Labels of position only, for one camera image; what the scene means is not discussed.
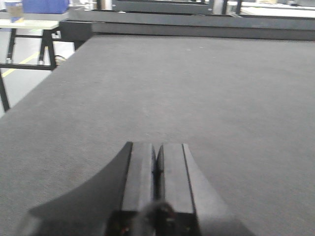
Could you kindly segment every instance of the workbench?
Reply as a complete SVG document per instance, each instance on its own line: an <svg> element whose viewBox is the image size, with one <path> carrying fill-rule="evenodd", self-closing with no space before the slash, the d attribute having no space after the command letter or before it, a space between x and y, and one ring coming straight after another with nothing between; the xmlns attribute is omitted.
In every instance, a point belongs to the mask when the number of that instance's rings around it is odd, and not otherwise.
<svg viewBox="0 0 315 236"><path fill-rule="evenodd" d="M312 236L313 42L92 37L0 119L0 228L78 186L126 141L187 143L258 236Z"/></svg>
<svg viewBox="0 0 315 236"><path fill-rule="evenodd" d="M1 68L32 69L32 70L54 70L56 68L55 50L52 34L59 26L58 21L44 20L24 20L21 23L12 23L9 19L0 19L0 28L11 29L10 40L5 63L0 63L0 97L4 111L10 109L10 104L6 95L5 85L1 75ZM42 35L17 34L17 29L38 29L42 30ZM37 64L16 64L13 63L13 52L16 38L40 38L40 53ZM48 48L50 65L44 65L45 47Z"/></svg>

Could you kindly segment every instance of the blue container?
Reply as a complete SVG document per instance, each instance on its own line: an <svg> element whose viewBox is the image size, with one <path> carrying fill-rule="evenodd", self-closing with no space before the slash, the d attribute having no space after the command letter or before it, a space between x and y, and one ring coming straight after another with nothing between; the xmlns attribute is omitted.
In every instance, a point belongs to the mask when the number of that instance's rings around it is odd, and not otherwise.
<svg viewBox="0 0 315 236"><path fill-rule="evenodd" d="M69 0L23 0L24 13L63 14Z"/></svg>

